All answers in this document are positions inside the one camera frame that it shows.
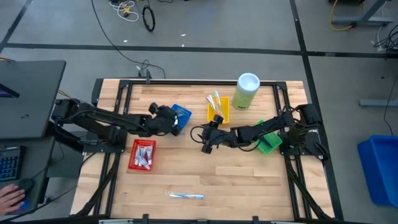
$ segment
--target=concrete floor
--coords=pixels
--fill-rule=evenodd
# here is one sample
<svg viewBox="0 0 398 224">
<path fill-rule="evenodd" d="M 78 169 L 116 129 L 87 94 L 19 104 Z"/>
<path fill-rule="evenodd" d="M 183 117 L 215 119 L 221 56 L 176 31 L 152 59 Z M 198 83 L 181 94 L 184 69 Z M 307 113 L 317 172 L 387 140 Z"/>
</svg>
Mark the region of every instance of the concrete floor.
<svg viewBox="0 0 398 224">
<path fill-rule="evenodd" d="M 297 54 L 300 46 L 289 0 L 174 0 L 172 4 L 150 1 L 157 19 L 153 33 L 145 30 L 142 21 L 131 23 L 120 19 L 107 0 L 94 0 L 99 19 L 116 45 L 154 47 L 151 51 L 124 51 L 129 58 L 149 59 L 166 70 L 167 78 L 236 79 L 244 72 L 252 72 L 262 80 L 301 80 L 308 100 L 314 99 L 310 96 L 313 90 L 308 84 L 302 57 Z M 366 2 L 366 7 L 370 7 L 373 1 Z M 24 3 L 25 0 L 0 0 L 0 40 Z M 308 51 L 382 54 L 371 44 L 378 27 L 335 32 L 328 26 L 331 5 L 326 0 L 296 0 L 295 3 Z M 361 6 L 338 4 L 335 14 L 353 15 L 361 11 Z M 388 2 L 384 14 L 398 21 L 397 12 L 398 2 Z M 384 27 L 381 38 L 395 24 Z M 24 48 L 29 44 L 38 45 L 36 49 Z M 80 45 L 83 50 L 72 50 L 67 45 Z M 90 1 L 33 0 L 1 55 L 20 61 L 66 60 L 60 88 L 85 101 L 91 100 L 96 78 L 136 76 L 136 64 L 116 51 L 89 50 L 87 45 L 109 46 Z M 181 52 L 182 45 L 201 49 L 249 49 L 252 53 L 237 53 L 237 50 L 233 53 Z M 157 47 L 177 48 L 163 51 Z M 254 53 L 250 51 L 252 49 L 287 50 L 296 55 Z M 388 97 L 398 72 L 397 59 L 310 57 L 309 61 L 345 220 L 397 223 L 397 209 L 372 203 L 356 148 L 357 143 L 372 134 L 389 134 L 382 120 L 383 109 L 360 108 L 358 100 Z M 162 77 L 160 70 L 151 68 L 150 71 L 154 78 Z M 387 115 L 395 131 L 398 128 L 397 112 L 390 108 Z M 52 179 L 47 195 L 59 195 L 76 182 L 76 177 Z M 52 206 L 23 219 L 66 217 L 73 194 L 70 192 Z"/>
</svg>

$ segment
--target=wooden tabletop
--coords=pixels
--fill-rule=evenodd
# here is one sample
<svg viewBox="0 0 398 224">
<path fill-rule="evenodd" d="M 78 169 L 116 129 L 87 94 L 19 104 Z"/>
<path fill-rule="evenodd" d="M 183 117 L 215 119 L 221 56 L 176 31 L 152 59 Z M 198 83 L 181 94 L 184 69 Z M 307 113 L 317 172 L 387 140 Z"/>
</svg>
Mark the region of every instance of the wooden tabletop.
<svg viewBox="0 0 398 224">
<path fill-rule="evenodd" d="M 104 80 L 99 108 L 113 111 L 118 83 L 117 79 Z M 291 106 L 307 103 L 302 82 L 287 82 L 287 87 Z M 192 117 L 177 137 L 169 134 L 149 138 L 156 140 L 150 172 L 127 169 L 132 143 L 138 138 L 128 135 L 119 165 L 112 218 L 142 218 L 148 213 L 150 218 L 162 219 L 252 220 L 252 216 L 258 216 L 260 220 L 293 220 L 285 162 L 278 150 L 264 155 L 220 146 L 213 148 L 211 154 L 204 154 L 201 144 L 190 138 L 192 127 L 207 123 L 205 96 L 218 90 L 231 101 L 234 89 L 235 86 L 209 85 L 133 86 L 129 113 L 148 114 L 152 102 L 167 106 L 176 103 L 192 111 Z M 231 121 L 221 125 L 221 129 L 272 118 L 276 115 L 272 88 L 260 86 L 248 110 L 238 111 L 230 106 L 230 111 Z M 96 154 L 83 166 L 71 213 L 79 211 L 96 190 L 103 156 Z M 302 156 L 302 165 L 308 191 L 323 211 L 334 217 L 321 162 L 313 156 Z M 296 192 L 303 217 L 301 194 L 297 188 Z M 170 198 L 169 193 L 203 194 L 205 198 Z M 104 194 L 102 212 L 106 197 Z"/>
</svg>

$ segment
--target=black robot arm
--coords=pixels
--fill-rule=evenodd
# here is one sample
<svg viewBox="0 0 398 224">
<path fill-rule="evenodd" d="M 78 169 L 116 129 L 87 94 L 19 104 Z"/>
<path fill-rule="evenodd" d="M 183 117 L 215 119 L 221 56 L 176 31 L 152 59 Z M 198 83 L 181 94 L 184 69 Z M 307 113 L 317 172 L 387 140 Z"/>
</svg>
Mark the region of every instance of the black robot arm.
<svg viewBox="0 0 398 224">
<path fill-rule="evenodd" d="M 59 126 L 76 124 L 112 143 L 119 131 L 127 131 L 139 137 L 162 136 L 168 133 L 178 135 L 178 116 L 168 106 L 157 106 L 152 103 L 149 112 L 155 114 L 121 115 L 115 112 L 96 108 L 77 99 L 56 100 L 52 119 Z"/>
<path fill-rule="evenodd" d="M 299 112 L 300 120 L 293 118 L 294 111 Z M 252 142 L 262 138 L 265 134 L 282 128 L 291 128 L 293 126 L 299 127 L 295 128 L 295 133 L 297 132 L 297 135 L 299 136 L 300 134 L 307 132 L 309 129 L 321 124 L 321 119 L 315 107 L 308 104 L 300 105 L 296 108 L 284 108 L 281 115 L 254 126 L 240 126 L 231 128 L 230 131 L 224 131 L 218 129 L 218 126 L 222 122 L 223 118 L 215 115 L 214 121 L 194 127 L 191 130 L 192 137 L 192 131 L 195 128 L 203 128 L 202 134 L 199 135 L 202 141 L 197 141 L 192 138 L 195 142 L 203 144 L 202 152 L 210 154 L 212 146 L 218 146 L 220 144 L 231 148 L 249 146 Z"/>
</svg>

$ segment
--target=person's hand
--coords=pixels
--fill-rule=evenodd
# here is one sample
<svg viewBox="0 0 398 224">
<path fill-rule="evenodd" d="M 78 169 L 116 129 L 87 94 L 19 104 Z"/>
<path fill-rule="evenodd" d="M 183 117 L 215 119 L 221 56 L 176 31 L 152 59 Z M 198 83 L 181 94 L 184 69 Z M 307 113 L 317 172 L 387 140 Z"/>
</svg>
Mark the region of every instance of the person's hand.
<svg viewBox="0 0 398 224">
<path fill-rule="evenodd" d="M 0 215 L 15 212 L 22 205 L 20 202 L 25 197 L 24 190 L 18 190 L 18 186 L 10 184 L 0 190 Z"/>
</svg>

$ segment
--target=yellow container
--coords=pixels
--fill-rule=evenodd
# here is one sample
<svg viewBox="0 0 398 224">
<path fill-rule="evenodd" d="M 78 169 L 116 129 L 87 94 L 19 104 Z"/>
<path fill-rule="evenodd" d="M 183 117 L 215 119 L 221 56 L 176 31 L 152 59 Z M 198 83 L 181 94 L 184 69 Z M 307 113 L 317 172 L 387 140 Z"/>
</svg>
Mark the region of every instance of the yellow container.
<svg viewBox="0 0 398 224">
<path fill-rule="evenodd" d="M 223 124 L 229 123 L 229 98 L 227 96 L 221 96 L 221 108 L 223 109 L 224 120 Z M 213 107 L 210 103 L 207 104 L 207 121 L 213 121 L 214 115 L 216 112 L 213 110 Z"/>
</svg>

